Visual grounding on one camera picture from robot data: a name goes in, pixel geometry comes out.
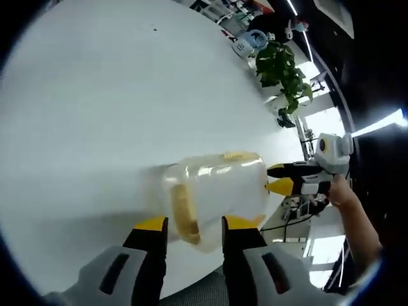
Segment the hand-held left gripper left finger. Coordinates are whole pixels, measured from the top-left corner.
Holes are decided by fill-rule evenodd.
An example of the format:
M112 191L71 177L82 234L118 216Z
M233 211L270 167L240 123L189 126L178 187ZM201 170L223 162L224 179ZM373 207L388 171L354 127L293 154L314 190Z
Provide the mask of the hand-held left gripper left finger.
M158 305L166 275L168 218L137 224L83 266L67 290L44 296L47 305Z

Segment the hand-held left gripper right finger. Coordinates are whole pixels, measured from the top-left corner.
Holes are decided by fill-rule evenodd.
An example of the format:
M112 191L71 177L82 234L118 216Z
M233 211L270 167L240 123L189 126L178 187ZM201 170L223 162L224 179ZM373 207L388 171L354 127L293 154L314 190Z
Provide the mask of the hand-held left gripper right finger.
M303 262L268 245L254 221L225 215L222 264L230 305L322 305Z

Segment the person's right hand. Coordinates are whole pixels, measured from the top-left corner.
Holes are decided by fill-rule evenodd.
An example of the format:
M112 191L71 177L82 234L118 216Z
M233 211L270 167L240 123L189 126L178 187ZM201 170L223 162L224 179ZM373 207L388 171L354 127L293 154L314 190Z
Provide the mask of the person's right hand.
M331 182L328 195L333 205L340 206L352 199L353 191L345 177L341 174L336 174Z

